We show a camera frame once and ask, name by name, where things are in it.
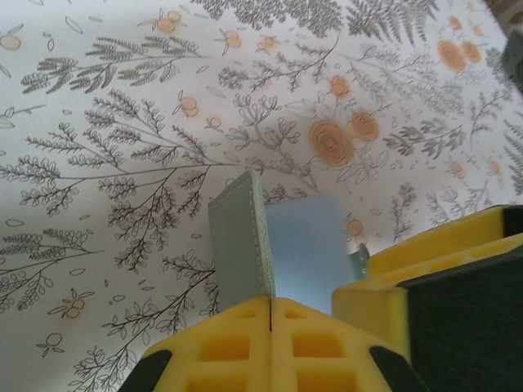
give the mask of orange rose illustration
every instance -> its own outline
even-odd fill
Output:
[[[351,128],[354,137],[360,140],[373,141],[379,136],[378,121],[367,112],[354,113],[351,119]]]
[[[481,55],[481,52],[477,48],[476,44],[465,41],[463,43],[463,53],[465,53],[465,56],[471,61],[472,63],[479,63],[483,56]]]
[[[349,96],[351,89],[349,87],[348,81],[343,76],[336,75],[332,79],[330,79],[329,83],[330,83],[330,91],[337,98],[345,98],[345,97]]]
[[[456,16],[451,16],[449,21],[450,21],[450,27],[452,27],[454,30],[462,29],[461,22],[459,21],[459,19]]]
[[[312,124],[309,131],[309,143],[318,158],[333,167],[347,165],[354,153],[354,147],[347,132],[330,121],[319,121]]]
[[[450,164],[450,168],[452,169],[452,172],[454,173],[454,175],[457,178],[459,178],[460,180],[462,180],[463,178],[465,178],[467,176],[467,173],[463,169],[463,166],[461,166],[461,163],[459,163],[458,161],[453,161]]]
[[[445,65],[453,71],[462,72],[467,67],[463,51],[452,41],[439,41],[438,52]]]

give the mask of black rubber grip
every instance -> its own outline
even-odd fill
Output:
[[[429,389],[403,356],[380,345],[369,349],[392,392],[428,392]]]
[[[171,357],[171,351],[160,350],[140,359],[118,392],[153,392]]]

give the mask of floral wallpaper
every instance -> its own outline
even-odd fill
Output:
[[[523,201],[480,0],[0,5],[2,390],[115,391],[219,310],[207,204],[327,192],[347,251]]]

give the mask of paper backdrop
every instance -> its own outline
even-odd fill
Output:
[[[215,314],[207,204],[246,167],[371,253],[523,198],[481,1],[0,6],[2,391],[114,391]]]

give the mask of orange berry illustration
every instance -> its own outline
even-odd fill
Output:
[[[350,235],[356,236],[363,231],[363,224],[359,219],[350,220],[349,223],[346,224],[346,231]]]
[[[337,98],[344,98],[349,95],[351,88],[349,87],[348,81],[343,76],[336,75],[330,80],[330,91]]]
[[[227,30],[226,31],[226,38],[238,38],[239,34],[236,33],[234,30]]]
[[[167,14],[167,18],[173,22],[179,22],[181,20],[181,13],[178,11],[170,11]]]
[[[472,28],[472,31],[474,31],[474,34],[477,35],[478,37],[483,37],[483,30],[481,29],[480,26],[474,26]]]
[[[208,120],[209,125],[214,128],[218,128],[221,125],[221,120],[218,117],[213,117]]]
[[[16,51],[20,48],[22,41],[15,35],[4,35],[0,37],[0,47],[8,51]]]
[[[75,308],[75,309],[78,309],[78,310],[82,310],[84,306],[85,306],[85,302],[83,300],[75,300],[71,304],[71,308]]]
[[[503,178],[503,172],[497,161],[494,161],[494,160],[490,161],[490,170],[499,178]]]
[[[169,18],[160,19],[158,22],[156,22],[156,27],[158,27],[158,30],[163,33],[172,33],[177,28],[174,22]]]
[[[460,180],[462,180],[463,178],[465,178],[467,176],[467,173],[463,169],[463,166],[461,166],[461,163],[459,163],[458,161],[453,161],[450,164],[450,168],[454,172],[454,175],[457,178],[459,178]]]
[[[60,333],[56,333],[56,332],[49,335],[46,339],[46,343],[51,347],[59,345],[61,341],[62,341],[62,335]]]
[[[65,314],[67,315],[67,317],[69,317],[70,319],[75,319],[78,317],[78,315],[80,314],[80,310],[76,309],[76,308],[69,308],[67,309],[67,312],[65,312]]]
[[[194,98],[182,98],[180,101],[181,107],[185,110],[193,110],[196,109],[196,100]]]
[[[239,37],[230,37],[226,39],[227,45],[233,49],[238,49],[242,46],[242,40]]]
[[[185,108],[182,108],[183,110],[183,113],[187,116],[187,117],[196,117],[196,114],[198,114],[198,109],[194,108],[194,109],[185,109]]]
[[[459,21],[459,19],[456,16],[451,16],[449,21],[450,21],[450,26],[454,30],[461,30],[462,29],[461,22]]]
[[[279,42],[274,37],[265,37],[258,43],[259,51],[273,51],[278,47]]]

